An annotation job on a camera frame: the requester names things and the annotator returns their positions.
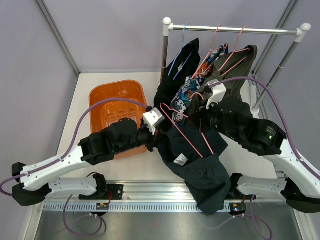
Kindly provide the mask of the dark navy shorts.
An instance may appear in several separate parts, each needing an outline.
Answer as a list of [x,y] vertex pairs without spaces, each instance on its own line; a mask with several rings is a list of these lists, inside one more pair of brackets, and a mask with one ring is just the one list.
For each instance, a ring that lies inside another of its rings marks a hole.
[[228,144],[211,129],[200,134],[192,125],[172,127],[157,143],[164,164],[195,191],[197,207],[207,215],[222,210],[231,180],[219,157]]

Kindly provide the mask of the black shorts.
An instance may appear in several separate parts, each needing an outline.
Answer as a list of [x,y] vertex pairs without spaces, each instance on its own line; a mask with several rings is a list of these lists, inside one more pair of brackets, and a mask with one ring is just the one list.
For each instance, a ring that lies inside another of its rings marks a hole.
[[153,106],[160,109],[160,104],[170,105],[186,77],[197,70],[201,57],[199,54],[200,42],[195,38],[186,44],[164,71],[162,82],[153,99]]

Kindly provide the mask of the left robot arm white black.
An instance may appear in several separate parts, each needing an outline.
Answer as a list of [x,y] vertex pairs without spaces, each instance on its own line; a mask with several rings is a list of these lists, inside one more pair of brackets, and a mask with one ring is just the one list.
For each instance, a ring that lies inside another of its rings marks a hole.
[[63,155],[57,155],[39,164],[12,165],[12,175],[17,184],[12,187],[12,197],[21,206],[32,206],[45,199],[63,195],[78,195],[81,200],[100,200],[108,192],[102,174],[84,178],[64,178],[75,170],[89,168],[112,161],[115,156],[146,146],[152,151],[157,123],[142,120],[141,127],[130,118],[122,118],[109,127],[90,134]]

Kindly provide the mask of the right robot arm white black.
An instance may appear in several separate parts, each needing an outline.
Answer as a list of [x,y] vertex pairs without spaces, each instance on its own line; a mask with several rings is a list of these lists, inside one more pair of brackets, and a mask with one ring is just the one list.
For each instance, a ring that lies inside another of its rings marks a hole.
[[274,122],[253,117],[250,106],[236,98],[209,103],[196,98],[188,112],[190,120],[203,130],[215,130],[243,149],[273,163],[283,173],[277,178],[231,175],[226,186],[233,199],[260,196],[283,200],[306,214],[320,211],[320,176],[306,160],[298,159],[288,135]]

